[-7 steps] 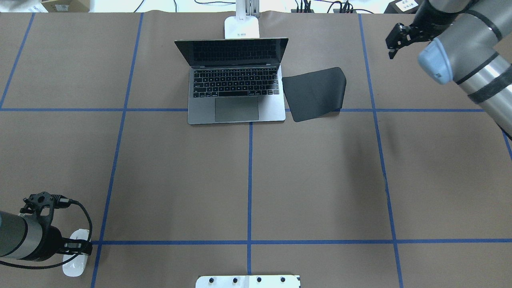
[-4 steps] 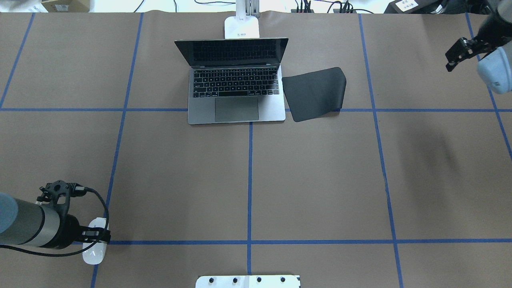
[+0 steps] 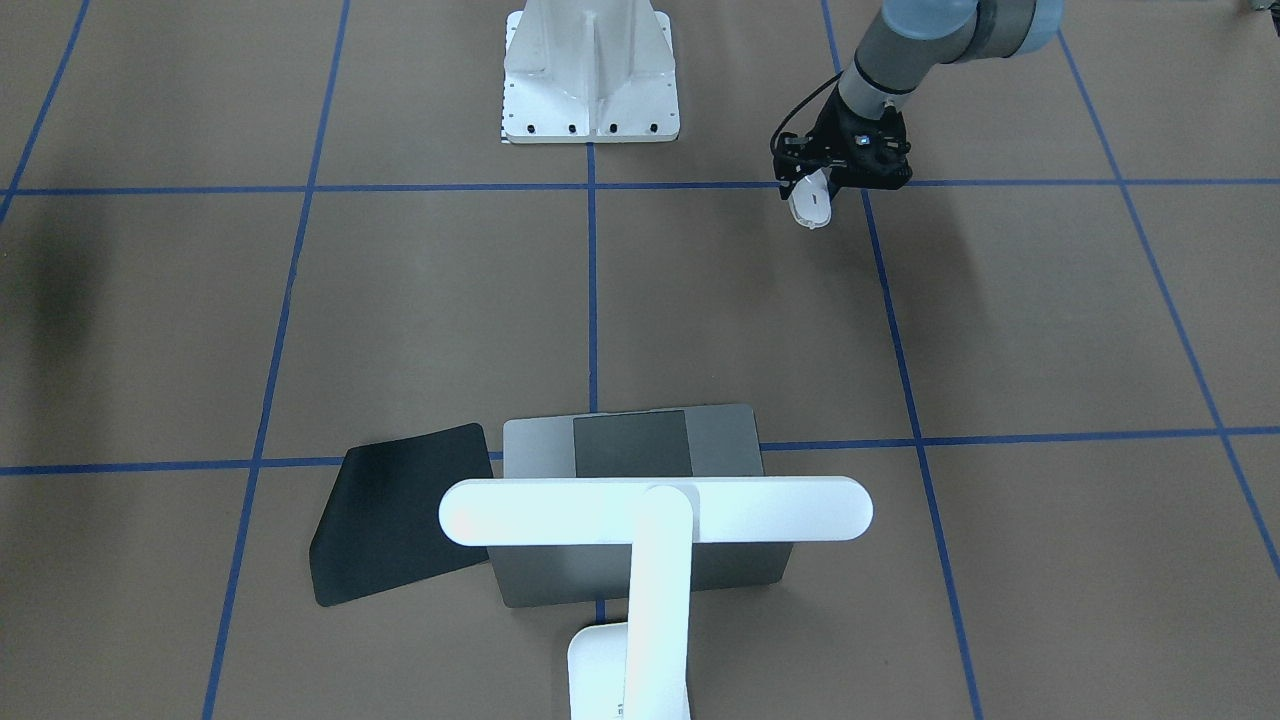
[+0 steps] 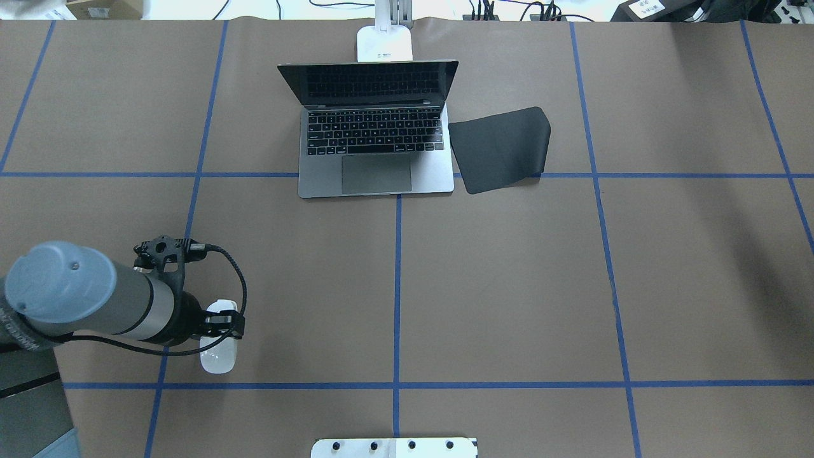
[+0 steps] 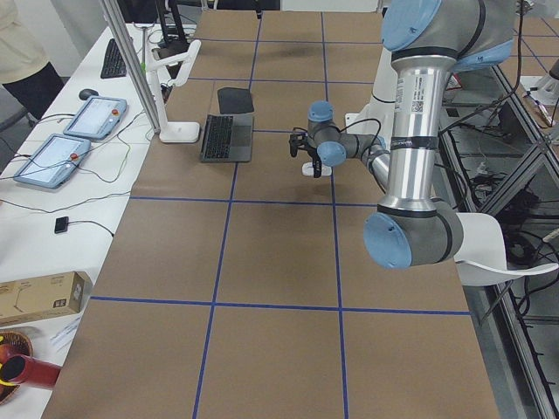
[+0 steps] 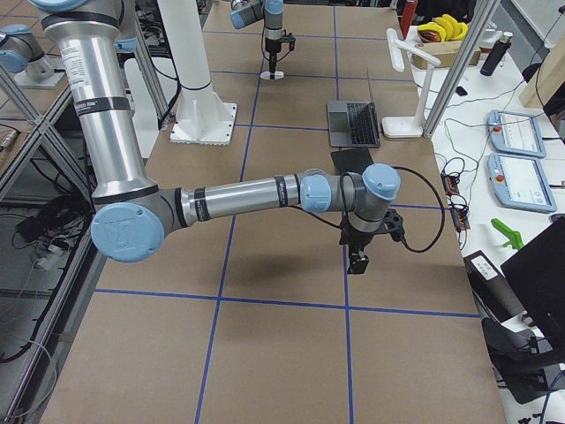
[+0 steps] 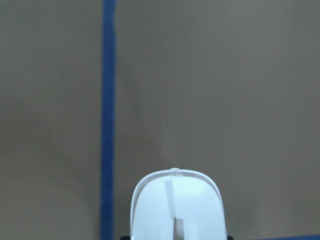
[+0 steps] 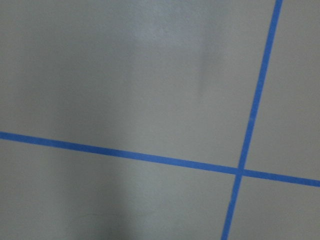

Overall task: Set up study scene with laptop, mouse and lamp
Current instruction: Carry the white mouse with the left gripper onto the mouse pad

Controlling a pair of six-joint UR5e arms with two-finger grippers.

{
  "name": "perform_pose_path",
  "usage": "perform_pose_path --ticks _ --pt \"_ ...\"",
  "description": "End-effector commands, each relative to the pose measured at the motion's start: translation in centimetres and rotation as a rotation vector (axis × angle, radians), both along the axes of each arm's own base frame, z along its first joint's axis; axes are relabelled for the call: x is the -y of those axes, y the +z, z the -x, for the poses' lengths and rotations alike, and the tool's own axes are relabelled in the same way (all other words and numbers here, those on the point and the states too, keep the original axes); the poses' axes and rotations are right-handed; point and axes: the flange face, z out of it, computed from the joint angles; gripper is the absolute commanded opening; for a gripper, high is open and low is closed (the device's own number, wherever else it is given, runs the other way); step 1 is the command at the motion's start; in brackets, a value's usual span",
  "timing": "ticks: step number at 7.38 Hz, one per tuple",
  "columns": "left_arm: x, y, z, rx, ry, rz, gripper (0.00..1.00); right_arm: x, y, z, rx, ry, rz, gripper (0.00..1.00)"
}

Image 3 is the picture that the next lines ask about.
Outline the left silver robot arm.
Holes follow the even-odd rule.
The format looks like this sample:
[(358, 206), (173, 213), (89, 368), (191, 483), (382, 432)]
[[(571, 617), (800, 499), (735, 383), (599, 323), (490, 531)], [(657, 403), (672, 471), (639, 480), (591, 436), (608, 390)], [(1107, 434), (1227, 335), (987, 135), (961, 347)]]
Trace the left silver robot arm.
[(826, 102), (806, 133), (781, 123), (769, 141), (780, 196), (826, 176), (842, 188), (900, 190), (913, 177), (902, 108), (931, 69), (1043, 47), (1060, 29), (1062, 1), (883, 1), (852, 59), (810, 92)]

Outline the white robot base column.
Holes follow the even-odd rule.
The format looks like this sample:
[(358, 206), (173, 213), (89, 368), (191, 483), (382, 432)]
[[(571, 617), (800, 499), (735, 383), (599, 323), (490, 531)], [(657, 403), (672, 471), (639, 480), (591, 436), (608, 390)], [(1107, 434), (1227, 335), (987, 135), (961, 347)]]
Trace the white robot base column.
[(671, 18), (649, 1), (527, 1), (504, 23), (507, 143), (666, 143), (681, 132)]

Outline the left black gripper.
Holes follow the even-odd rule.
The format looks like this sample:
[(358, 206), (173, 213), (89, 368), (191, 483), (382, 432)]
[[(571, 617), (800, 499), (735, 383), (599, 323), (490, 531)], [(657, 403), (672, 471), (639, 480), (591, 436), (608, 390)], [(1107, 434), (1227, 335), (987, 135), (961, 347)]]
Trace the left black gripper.
[(824, 170), (832, 191), (900, 190), (911, 178), (911, 145), (904, 118), (895, 109), (867, 119), (828, 96), (815, 124), (804, 135), (781, 123), (771, 137), (774, 178), (781, 191), (796, 190), (800, 179)]

